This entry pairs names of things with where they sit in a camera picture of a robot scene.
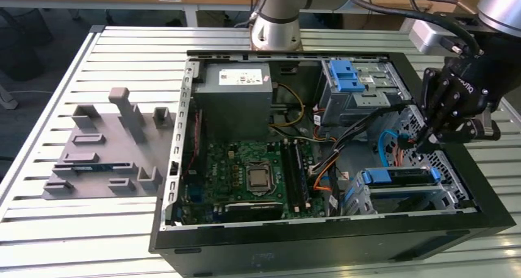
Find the white cable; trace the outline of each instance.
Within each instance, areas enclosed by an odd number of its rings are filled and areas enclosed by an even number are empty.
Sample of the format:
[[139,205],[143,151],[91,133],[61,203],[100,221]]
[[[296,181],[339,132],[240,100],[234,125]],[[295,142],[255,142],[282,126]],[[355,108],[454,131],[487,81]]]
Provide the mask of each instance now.
[[48,93],[48,94],[53,94],[53,92],[51,92],[51,91],[41,91],[41,90],[11,91],[9,93]]
[[316,143],[323,143],[326,141],[319,141],[319,140],[315,140],[315,139],[310,139],[310,138],[306,138],[306,137],[299,137],[299,136],[286,136],[284,134],[282,134],[278,130],[272,129],[276,134],[279,134],[280,136],[283,136],[284,138],[292,138],[292,139],[302,139],[302,140],[306,140],[306,141],[310,141],[310,142],[316,142]]

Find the yellow wire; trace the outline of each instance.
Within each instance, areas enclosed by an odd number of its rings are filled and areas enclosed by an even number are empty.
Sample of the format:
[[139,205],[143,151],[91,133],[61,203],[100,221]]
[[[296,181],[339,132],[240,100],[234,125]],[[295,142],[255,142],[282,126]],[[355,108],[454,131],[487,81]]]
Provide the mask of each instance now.
[[302,100],[300,100],[300,97],[296,95],[296,93],[291,90],[290,87],[287,87],[284,84],[282,83],[278,83],[280,86],[283,86],[286,88],[287,91],[290,91],[290,93],[294,95],[294,97],[296,98],[296,100],[299,101],[299,104],[300,104],[300,115],[299,117],[296,118],[296,120],[291,121],[290,123],[280,123],[280,124],[271,124],[270,127],[288,127],[294,124],[296,124],[302,117],[303,117],[303,103],[302,103]]

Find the gray plastic part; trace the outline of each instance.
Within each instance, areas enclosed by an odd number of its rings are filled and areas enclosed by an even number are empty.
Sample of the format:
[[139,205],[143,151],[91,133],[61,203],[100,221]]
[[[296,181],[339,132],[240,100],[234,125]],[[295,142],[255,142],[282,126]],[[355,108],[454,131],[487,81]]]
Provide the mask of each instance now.
[[73,136],[71,142],[75,145],[92,145],[103,144],[105,142],[105,137],[103,134],[85,134]]
[[131,179],[109,179],[108,188],[113,193],[127,193],[136,190]]
[[128,101],[129,91],[127,88],[116,87],[111,89],[108,94],[108,101],[117,106],[120,110],[120,121],[123,126],[128,129],[136,143],[147,141],[143,130],[140,128],[144,123],[143,115],[139,112],[137,105],[132,105]]
[[69,195],[73,190],[73,186],[67,180],[59,180],[56,182],[47,182],[43,189],[51,194]]
[[152,168],[152,174],[148,176],[147,172],[144,171],[143,167],[139,168],[137,172],[137,182],[140,183],[140,186],[147,191],[156,191],[159,185],[163,182],[162,174],[157,171],[157,167]]
[[153,108],[153,124],[156,129],[164,129],[174,126],[172,117],[167,107]]
[[[96,163],[129,163],[127,167],[113,167],[103,171],[75,171],[72,168],[55,168],[53,174],[47,182],[51,185],[49,190],[44,190],[44,199],[77,199],[77,198],[109,198],[109,197],[136,197],[155,196],[156,187],[168,175],[168,157],[172,144],[174,125],[156,129],[153,113],[144,113],[139,116],[143,119],[143,127],[139,127],[147,138],[143,143],[136,143],[129,130],[119,122],[119,114],[100,114],[99,117],[91,117],[93,127],[72,130],[69,141],[65,144],[61,157],[57,164],[69,164],[64,161],[67,158],[85,155],[97,155]],[[143,181],[137,180],[139,168],[144,169],[147,180],[143,175]],[[133,185],[133,190],[113,191],[108,185],[109,179],[128,179]],[[67,181],[73,190],[63,193],[55,189],[52,184]]]
[[65,163],[96,163],[97,160],[96,153],[67,153],[61,161]]
[[76,173],[76,171],[72,168],[53,168],[52,172],[60,178],[76,177],[77,176],[77,173]]
[[137,166],[133,162],[131,162],[128,166],[115,167],[113,172],[117,174],[136,174]]
[[72,113],[72,120],[80,129],[93,129],[92,119],[99,118],[99,113],[93,105],[79,105]]

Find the blue latch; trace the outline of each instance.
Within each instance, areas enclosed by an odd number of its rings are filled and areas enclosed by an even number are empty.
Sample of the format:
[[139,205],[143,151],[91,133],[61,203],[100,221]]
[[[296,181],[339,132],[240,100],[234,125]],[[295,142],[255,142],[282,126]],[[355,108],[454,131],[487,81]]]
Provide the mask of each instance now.
[[438,183],[439,180],[441,180],[441,173],[439,173],[439,170],[435,167],[433,167],[430,169],[430,174],[433,175],[434,182]]
[[367,169],[366,172],[371,177],[371,183],[391,183],[391,176],[389,175],[389,171],[386,169]]
[[362,172],[362,179],[365,184],[370,184],[373,182],[371,177],[367,172]]
[[337,80],[339,92],[366,91],[366,86],[358,81],[358,71],[349,60],[331,60],[330,71]]

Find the wire bundle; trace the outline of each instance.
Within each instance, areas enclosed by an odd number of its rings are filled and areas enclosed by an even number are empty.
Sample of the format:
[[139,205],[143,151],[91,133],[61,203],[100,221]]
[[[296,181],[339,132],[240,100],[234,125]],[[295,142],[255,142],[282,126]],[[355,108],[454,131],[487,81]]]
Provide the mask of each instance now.
[[469,53],[471,55],[479,54],[479,45],[478,45],[478,42],[475,41],[474,37],[449,18],[445,18],[445,17],[438,16],[438,15],[433,15],[429,13],[418,12],[414,10],[403,10],[403,9],[383,7],[381,5],[371,4],[363,0],[351,0],[351,2],[355,5],[358,5],[359,7],[365,8],[367,10],[371,10],[373,12],[377,12],[381,14],[387,14],[387,15],[403,16],[406,18],[422,20],[422,21],[426,21],[429,23],[438,25],[439,27],[442,27],[443,29],[450,31],[457,37],[459,37],[463,40],[463,42],[467,46]]

